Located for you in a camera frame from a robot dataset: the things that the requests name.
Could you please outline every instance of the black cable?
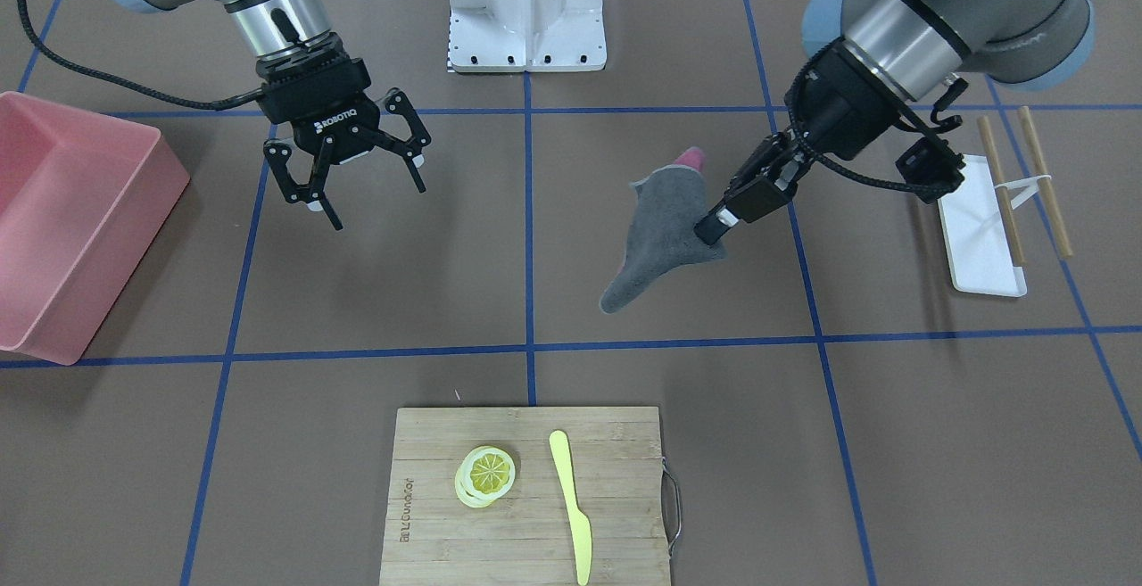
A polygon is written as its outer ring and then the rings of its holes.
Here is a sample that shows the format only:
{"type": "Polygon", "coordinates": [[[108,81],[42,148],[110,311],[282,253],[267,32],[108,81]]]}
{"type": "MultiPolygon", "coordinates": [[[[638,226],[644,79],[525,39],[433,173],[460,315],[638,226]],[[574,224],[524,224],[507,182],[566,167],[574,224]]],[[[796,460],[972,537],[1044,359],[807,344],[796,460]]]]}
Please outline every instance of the black cable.
{"type": "Polygon", "coordinates": [[[817,151],[817,148],[813,147],[811,143],[809,143],[809,141],[806,139],[809,134],[807,131],[805,131],[805,128],[802,127],[801,119],[797,117],[797,101],[801,98],[801,93],[804,90],[805,78],[807,77],[809,71],[811,71],[812,67],[817,66],[817,62],[819,62],[820,58],[825,57],[825,54],[829,53],[831,47],[833,45],[828,45],[825,46],[825,48],[822,48],[821,50],[817,51],[817,54],[813,55],[813,57],[810,58],[807,63],[805,63],[805,66],[801,67],[801,71],[797,71],[796,78],[793,79],[793,86],[789,87],[789,94],[788,94],[789,102],[787,103],[789,106],[789,127],[793,130],[793,141],[797,143],[797,146],[801,147],[801,150],[805,152],[805,155],[807,155],[809,159],[811,159],[813,162],[820,162],[821,164],[831,169],[836,174],[839,174],[841,176],[844,176],[845,178],[849,178],[854,183],[860,183],[861,185],[867,185],[869,187],[876,187],[878,190],[891,190],[895,192],[904,192],[916,195],[938,194],[938,196],[956,191],[955,187],[948,185],[944,186],[914,185],[908,183],[893,183],[893,180],[880,180],[879,178],[864,176],[863,174],[858,174],[839,164],[838,162],[834,161],[833,159],[817,151]]]}
{"type": "Polygon", "coordinates": [[[24,27],[24,34],[27,34],[27,38],[29,40],[32,41],[32,45],[37,49],[40,49],[40,53],[46,58],[49,58],[51,62],[58,64],[59,66],[70,71],[74,71],[75,73],[80,73],[89,78],[102,79],[105,82],[111,82],[112,85],[118,85],[120,87],[127,87],[132,91],[137,91],[139,94],[143,94],[144,96],[148,96],[158,101],[162,101],[164,103],[171,103],[172,105],[178,105],[184,107],[196,107],[198,110],[204,110],[204,111],[226,111],[228,110],[228,107],[239,107],[244,105],[246,103],[251,103],[256,101],[258,96],[262,95],[262,90],[259,89],[256,91],[250,91],[248,94],[242,94],[240,96],[233,96],[230,98],[225,98],[222,101],[212,101],[209,103],[188,101],[185,98],[178,98],[168,94],[163,94],[162,91],[144,87],[136,82],[131,82],[130,79],[123,79],[118,75],[112,75],[110,73],[104,73],[103,71],[97,71],[95,69],[89,69],[87,66],[75,64],[71,61],[61,57],[53,49],[49,49],[47,45],[45,45],[43,40],[40,38],[40,34],[35,32],[34,27],[32,27],[32,21],[27,14],[27,0],[16,0],[16,9],[19,11],[19,22],[21,25],[23,25],[24,27]]]}

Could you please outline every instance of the robotic arm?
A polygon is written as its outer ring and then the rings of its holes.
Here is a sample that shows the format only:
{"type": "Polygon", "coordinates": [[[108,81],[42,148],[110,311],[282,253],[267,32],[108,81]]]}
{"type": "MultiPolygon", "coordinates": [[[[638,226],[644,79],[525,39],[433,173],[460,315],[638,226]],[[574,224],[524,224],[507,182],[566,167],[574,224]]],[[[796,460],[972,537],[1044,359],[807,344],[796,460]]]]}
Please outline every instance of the robotic arm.
{"type": "MultiPolygon", "coordinates": [[[[194,0],[114,1],[136,13],[160,13],[194,0]]],[[[271,122],[289,122],[293,145],[314,156],[308,182],[298,184],[287,168],[295,147],[278,139],[265,143],[263,153],[287,202],[305,202],[312,210],[323,210],[333,227],[341,228],[325,198],[329,168],[373,147],[399,155],[417,190],[425,191],[417,168],[423,164],[424,147],[432,142],[428,131],[402,91],[388,90],[376,103],[364,95],[371,85],[369,72],[361,59],[346,54],[321,0],[216,1],[231,14],[257,56],[263,85],[250,99],[257,101],[271,122]],[[381,109],[401,115],[411,138],[399,139],[380,130],[381,109]]]]}
{"type": "Polygon", "coordinates": [[[812,0],[803,38],[812,58],[786,94],[789,127],[763,139],[697,224],[707,244],[788,204],[814,162],[927,203],[955,191],[963,156],[939,135],[960,120],[938,118],[967,88],[954,72],[981,71],[1014,89],[1057,85],[1089,56],[1094,11],[1089,0],[812,0]],[[908,103],[941,85],[928,126],[908,103]],[[826,155],[852,160],[893,126],[922,136],[896,161],[903,183],[826,155]]]}

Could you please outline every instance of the wooden stick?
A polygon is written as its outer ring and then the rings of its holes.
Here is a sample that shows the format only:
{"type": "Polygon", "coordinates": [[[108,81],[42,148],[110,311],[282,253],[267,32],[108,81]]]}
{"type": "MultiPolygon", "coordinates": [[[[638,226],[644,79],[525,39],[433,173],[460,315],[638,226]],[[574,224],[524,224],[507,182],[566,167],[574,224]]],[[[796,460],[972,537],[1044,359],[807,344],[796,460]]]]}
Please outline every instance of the wooden stick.
{"type": "MultiPolygon", "coordinates": [[[[1031,150],[1031,162],[1035,163],[1035,175],[1046,176],[1047,163],[1043,160],[1043,144],[1039,144],[1039,135],[1035,130],[1035,121],[1031,120],[1030,107],[1019,107],[1019,121],[1023,126],[1023,137],[1027,146],[1031,150]]],[[[1059,208],[1059,199],[1055,196],[1055,185],[1051,178],[1039,180],[1039,193],[1043,195],[1043,204],[1047,208],[1047,217],[1051,218],[1051,231],[1055,235],[1055,246],[1059,247],[1059,256],[1067,259],[1075,256],[1071,247],[1070,235],[1067,225],[1063,224],[1063,215],[1059,208]]]]}
{"type": "MultiPolygon", "coordinates": [[[[991,168],[991,179],[995,184],[1006,183],[1003,176],[1003,166],[999,164],[999,151],[996,150],[996,138],[991,134],[991,122],[987,117],[979,119],[980,139],[983,141],[983,154],[988,158],[988,168],[991,168]]],[[[996,187],[996,200],[999,203],[999,217],[1003,219],[1004,233],[1007,234],[1007,249],[1011,251],[1011,262],[1016,267],[1027,265],[1023,256],[1023,241],[1019,239],[1019,227],[1015,225],[1015,215],[1011,209],[1011,192],[1007,187],[996,187]]]]}

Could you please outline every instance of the cutting board handle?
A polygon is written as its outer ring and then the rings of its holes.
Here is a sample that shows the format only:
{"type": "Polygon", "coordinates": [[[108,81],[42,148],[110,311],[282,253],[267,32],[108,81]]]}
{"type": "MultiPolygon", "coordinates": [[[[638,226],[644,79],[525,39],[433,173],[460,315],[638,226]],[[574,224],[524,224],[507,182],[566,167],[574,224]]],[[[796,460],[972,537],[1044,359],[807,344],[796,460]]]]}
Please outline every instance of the cutting board handle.
{"type": "MultiPolygon", "coordinates": [[[[666,531],[666,539],[667,541],[670,543],[667,549],[667,554],[669,555],[670,559],[674,559],[674,545],[677,544],[678,538],[682,537],[682,488],[678,485],[678,480],[674,479],[674,475],[670,474],[670,467],[666,465],[666,457],[662,457],[662,480],[664,480],[662,483],[669,481],[670,488],[673,489],[671,491],[674,492],[674,521],[677,524],[677,529],[674,531],[674,535],[670,535],[669,530],[666,531]]],[[[667,493],[664,493],[662,497],[664,528],[666,528],[666,523],[670,521],[669,517],[666,516],[665,512],[666,495],[667,493]]]]}

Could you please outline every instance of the pink cloth tip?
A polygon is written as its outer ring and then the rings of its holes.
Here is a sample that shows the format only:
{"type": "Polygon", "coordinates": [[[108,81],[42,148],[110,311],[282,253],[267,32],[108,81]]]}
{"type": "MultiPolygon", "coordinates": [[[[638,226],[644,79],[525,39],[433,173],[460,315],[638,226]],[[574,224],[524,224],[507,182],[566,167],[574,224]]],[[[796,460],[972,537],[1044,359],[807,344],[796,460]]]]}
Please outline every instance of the pink cloth tip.
{"type": "Polygon", "coordinates": [[[677,160],[674,160],[674,163],[684,164],[701,174],[702,166],[706,163],[706,154],[698,147],[690,147],[677,160]]]}

